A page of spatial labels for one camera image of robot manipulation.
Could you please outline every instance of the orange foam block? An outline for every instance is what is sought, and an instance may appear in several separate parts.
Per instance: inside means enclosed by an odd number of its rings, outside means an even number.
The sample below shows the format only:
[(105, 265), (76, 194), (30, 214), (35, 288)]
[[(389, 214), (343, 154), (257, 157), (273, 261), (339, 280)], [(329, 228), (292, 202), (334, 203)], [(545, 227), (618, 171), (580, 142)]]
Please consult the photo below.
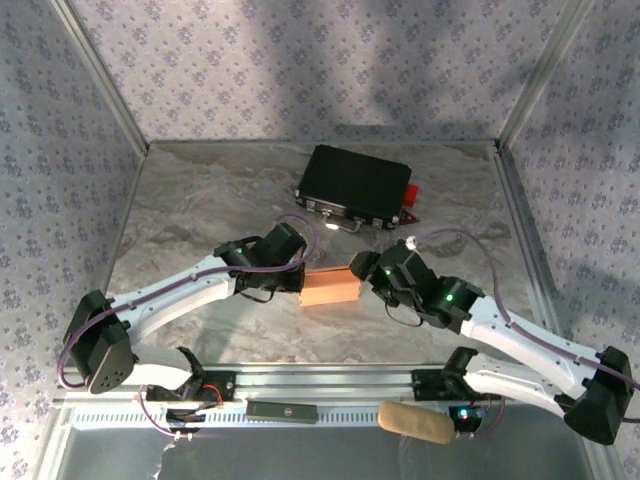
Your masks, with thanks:
[(300, 306), (358, 300), (361, 285), (349, 267), (307, 271), (299, 296)]

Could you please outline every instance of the beige sponge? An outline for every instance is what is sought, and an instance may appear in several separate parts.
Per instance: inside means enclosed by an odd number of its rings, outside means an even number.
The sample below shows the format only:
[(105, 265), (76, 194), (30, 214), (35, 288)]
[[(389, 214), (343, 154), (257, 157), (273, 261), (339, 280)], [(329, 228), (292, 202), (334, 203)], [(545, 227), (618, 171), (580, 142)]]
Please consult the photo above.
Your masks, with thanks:
[(446, 445), (455, 437), (453, 420), (439, 412), (397, 402), (384, 402), (378, 424), (389, 432)]

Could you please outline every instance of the marble surface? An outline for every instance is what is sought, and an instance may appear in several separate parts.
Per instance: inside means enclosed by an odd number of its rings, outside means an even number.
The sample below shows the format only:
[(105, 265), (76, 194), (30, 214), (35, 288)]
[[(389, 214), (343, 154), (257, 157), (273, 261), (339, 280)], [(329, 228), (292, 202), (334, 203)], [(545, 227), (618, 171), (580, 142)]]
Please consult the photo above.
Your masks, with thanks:
[[(420, 192), (412, 210), (421, 222), (393, 232), (363, 227), (330, 231), (319, 214), (319, 248), (308, 268), (346, 265), (362, 250), (381, 250), (398, 238), (442, 227), (478, 235), (496, 259), (504, 299), (531, 318), (521, 254), (492, 177), (486, 145), (336, 145), (413, 169)], [(124, 293), (197, 263), (221, 242), (266, 234), (278, 215), (304, 213), (293, 191), (313, 145), (159, 144), (151, 147), (135, 195), (109, 287)], [(291, 224), (298, 225), (296, 220)], [(492, 288), (486, 259), (454, 235), (419, 245), (439, 275), (457, 275)], [(396, 318), (413, 322), (404, 307)], [(193, 350), (203, 363), (412, 362), (442, 363), (458, 345), (474, 345), (449, 331), (408, 328), (391, 321), (363, 286), (357, 302), (301, 308), (296, 295), (267, 305), (241, 296), (201, 307), (161, 327), (145, 343)]]

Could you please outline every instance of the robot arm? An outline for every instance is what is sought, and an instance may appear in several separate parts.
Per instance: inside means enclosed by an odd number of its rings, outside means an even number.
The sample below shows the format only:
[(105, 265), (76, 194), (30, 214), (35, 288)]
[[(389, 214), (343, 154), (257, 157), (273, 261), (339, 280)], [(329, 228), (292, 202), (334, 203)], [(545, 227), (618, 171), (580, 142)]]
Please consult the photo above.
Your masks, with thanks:
[(510, 324), (493, 298), (457, 277), (437, 277), (410, 247), (412, 242), (399, 241), (382, 253), (361, 252), (351, 271), (369, 281), (387, 306), (405, 305), (420, 323), (480, 341), (524, 364), (458, 348), (443, 371), (449, 390), (531, 403), (563, 417), (591, 440), (613, 443), (633, 388), (599, 367), (630, 378), (627, 355), (614, 347), (597, 352), (507, 312)]
[(281, 223), (265, 238), (224, 243), (196, 265), (154, 285), (109, 300), (99, 290), (88, 293), (76, 309), (64, 342), (70, 342), (91, 319), (108, 312), (68, 346), (89, 392), (104, 393), (122, 384), (155, 385), (176, 392), (183, 400), (192, 398), (205, 380), (193, 354), (185, 348), (155, 348), (140, 341), (195, 308), (247, 288), (300, 292), (304, 264), (286, 270), (281, 267), (305, 248), (304, 239)]

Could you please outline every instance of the small black box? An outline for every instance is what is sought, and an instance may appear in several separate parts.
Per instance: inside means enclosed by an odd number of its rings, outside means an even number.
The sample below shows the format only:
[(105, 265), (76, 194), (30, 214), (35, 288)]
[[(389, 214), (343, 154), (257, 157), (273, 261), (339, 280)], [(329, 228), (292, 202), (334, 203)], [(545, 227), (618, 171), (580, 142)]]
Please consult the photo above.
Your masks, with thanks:
[(314, 424), (318, 423), (318, 407), (316, 405), (249, 400), (246, 417), (249, 420)]
[(318, 145), (296, 190), (309, 211), (376, 228), (399, 225), (411, 168), (402, 163)]

